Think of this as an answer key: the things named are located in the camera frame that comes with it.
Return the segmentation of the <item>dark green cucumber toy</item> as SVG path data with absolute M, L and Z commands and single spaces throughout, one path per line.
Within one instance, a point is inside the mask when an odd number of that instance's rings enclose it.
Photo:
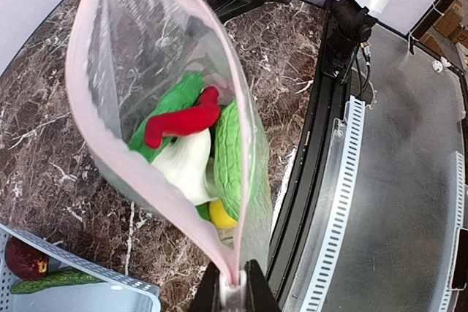
M 22 281 L 10 289 L 12 294 L 33 294 L 46 289 L 102 283 L 103 280 L 81 270 L 60 270 L 51 272 L 37 281 Z

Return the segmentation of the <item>clear zip top bag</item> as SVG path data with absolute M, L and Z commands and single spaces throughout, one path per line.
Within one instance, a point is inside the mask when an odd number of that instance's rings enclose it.
M 81 0 L 65 66 L 102 175 L 178 227 L 238 285 L 267 265 L 269 144 L 224 26 L 204 0 Z

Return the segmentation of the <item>dark red apple toy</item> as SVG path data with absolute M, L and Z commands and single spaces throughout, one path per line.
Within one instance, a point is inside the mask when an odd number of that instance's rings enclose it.
M 7 241 L 5 262 L 10 271 L 24 281 L 38 281 L 48 274 L 48 255 L 16 237 Z

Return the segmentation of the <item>long green pepper toy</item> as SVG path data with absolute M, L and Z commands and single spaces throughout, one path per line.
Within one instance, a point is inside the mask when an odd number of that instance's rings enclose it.
M 143 120 L 128 142 L 131 151 L 140 153 L 150 164 L 168 146 L 173 137 L 164 137 L 158 149 L 149 148 L 144 143 L 144 131 L 148 120 L 156 115 L 163 115 L 192 107 L 203 90 L 203 76 L 199 72 L 186 72 L 181 82 L 173 86 L 160 100 L 156 109 Z

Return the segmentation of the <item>green leafy vegetable toy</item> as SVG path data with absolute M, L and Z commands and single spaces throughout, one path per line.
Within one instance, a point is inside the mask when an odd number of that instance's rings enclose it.
M 209 203 L 208 203 L 208 202 L 203 203 L 203 204 L 201 204 L 201 205 L 197 205 L 197 206 L 196 206 L 196 210 L 197 210 L 199 216 L 200 216 L 202 219 L 204 219 L 204 220 L 206 220 L 206 221 L 208 221 L 208 222 L 211 221 L 210 213 L 209 213 Z

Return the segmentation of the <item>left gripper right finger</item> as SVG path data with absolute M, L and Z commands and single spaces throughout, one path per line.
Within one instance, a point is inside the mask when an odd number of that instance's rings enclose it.
M 248 312 L 281 312 L 279 304 L 256 260 L 248 261 L 246 272 L 246 310 Z

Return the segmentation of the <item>right black frame post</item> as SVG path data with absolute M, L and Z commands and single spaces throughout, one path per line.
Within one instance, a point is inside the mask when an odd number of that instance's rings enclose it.
M 434 0 L 430 7 L 423 14 L 421 19 L 409 30 L 407 41 L 408 50 L 411 54 L 415 53 L 416 43 L 429 30 L 429 28 L 445 14 L 454 0 Z

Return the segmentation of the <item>blue plastic basket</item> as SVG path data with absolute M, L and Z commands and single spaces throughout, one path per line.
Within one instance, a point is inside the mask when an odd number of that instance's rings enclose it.
M 160 311 L 159 287 L 1 226 L 2 311 Z

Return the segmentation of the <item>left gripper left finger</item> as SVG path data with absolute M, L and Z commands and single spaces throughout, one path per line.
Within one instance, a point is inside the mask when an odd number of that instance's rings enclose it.
M 198 286 L 197 293 L 189 306 L 189 312 L 220 312 L 219 270 L 210 263 Z

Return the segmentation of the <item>black front rail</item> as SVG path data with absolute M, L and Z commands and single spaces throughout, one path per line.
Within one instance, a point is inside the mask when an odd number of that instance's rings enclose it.
M 333 122 L 343 118 L 350 84 L 340 85 L 322 73 L 328 59 L 328 32 L 336 0 L 325 0 L 325 30 L 312 92 L 287 191 L 270 241 L 265 277 L 280 308 L 284 307 L 312 224 L 331 143 Z

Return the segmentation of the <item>yellow corn toy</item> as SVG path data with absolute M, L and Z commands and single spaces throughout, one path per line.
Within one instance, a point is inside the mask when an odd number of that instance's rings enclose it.
M 208 203 L 208 212 L 210 221 L 219 229 L 230 229 L 238 225 L 238 216 L 240 213 L 240 201 L 229 200 L 227 209 L 221 200 L 215 200 Z

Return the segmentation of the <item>white radish toy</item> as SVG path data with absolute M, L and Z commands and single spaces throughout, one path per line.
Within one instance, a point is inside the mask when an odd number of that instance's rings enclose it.
M 153 160 L 156 167 L 173 186 L 193 204 L 210 200 L 205 185 L 205 170 L 211 150 L 209 129 L 177 137 Z

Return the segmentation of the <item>red chili pepper toy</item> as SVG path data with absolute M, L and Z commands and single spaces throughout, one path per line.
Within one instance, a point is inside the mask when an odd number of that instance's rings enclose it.
M 157 149 L 164 137 L 186 137 L 213 126 L 221 114 L 218 98 L 218 90 L 209 86 L 194 107 L 151 117 L 144 131 L 146 146 Z

